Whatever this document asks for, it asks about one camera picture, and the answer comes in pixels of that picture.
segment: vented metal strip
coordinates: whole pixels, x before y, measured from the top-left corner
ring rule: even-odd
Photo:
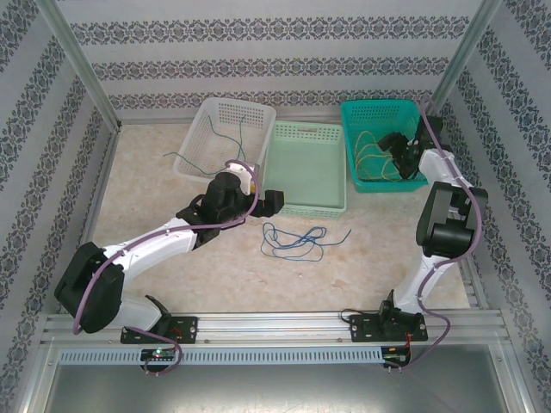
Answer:
[[[64,349],[61,366],[106,366],[140,364],[139,348]],[[183,365],[288,365],[382,363],[380,347],[339,348],[186,348]],[[154,364],[171,364],[152,361]]]

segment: marble floor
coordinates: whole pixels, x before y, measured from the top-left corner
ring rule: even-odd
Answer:
[[[94,232],[100,246],[119,243],[173,218],[206,185],[176,176],[173,157],[187,125],[124,126]],[[428,187],[408,194],[358,194],[348,186],[348,210],[339,220],[275,216],[247,219],[192,253],[174,256],[127,283],[173,312],[323,311],[377,309],[419,254],[415,229]],[[327,227],[321,262],[289,262],[260,252],[262,225],[304,233]],[[431,308],[468,308],[457,267],[427,299]]]

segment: light green tray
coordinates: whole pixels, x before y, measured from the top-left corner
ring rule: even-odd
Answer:
[[[346,211],[346,149],[340,125],[283,122],[272,130],[263,190],[285,194],[280,213],[338,218]]]

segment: damask pattern wall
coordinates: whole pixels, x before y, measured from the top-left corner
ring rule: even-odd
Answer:
[[[36,4],[0,2],[0,412],[80,243],[111,133]]]
[[[59,1],[123,120],[192,118],[209,96],[280,116],[418,99],[438,85],[480,0]]]
[[[536,411],[551,411],[550,8],[503,2],[443,109],[461,170],[489,194],[475,259]]]

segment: basket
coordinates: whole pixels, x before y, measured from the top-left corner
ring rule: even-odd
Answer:
[[[178,151],[179,155],[207,174],[181,157],[174,161],[174,172],[193,181],[210,182],[215,172],[225,168],[224,163],[228,159],[236,159],[239,155],[239,159],[244,160],[236,142],[217,136],[214,131],[238,142],[241,135],[247,163],[262,165],[275,120],[276,110],[270,106],[237,99],[209,97],[199,108]]]
[[[414,179],[406,181],[388,181],[382,178],[363,180],[358,177],[355,167],[356,148],[363,148],[366,144],[379,141],[390,132],[403,133],[409,140],[415,137],[419,112],[414,102],[401,100],[347,101],[341,105],[341,117],[350,173],[357,192],[410,192],[427,184],[426,178],[421,173],[418,173]],[[364,131],[370,131],[374,134],[375,139],[368,133],[364,133],[362,141],[365,139],[365,143],[358,143],[358,138]],[[365,149],[362,152],[362,157],[381,154],[376,145]],[[369,176],[380,177],[385,162],[385,158],[370,157],[362,166]],[[399,177],[396,172],[393,163],[387,163],[385,176]]]
[[[346,211],[346,150],[340,125],[274,124],[263,189],[283,191],[280,213],[338,218]]]

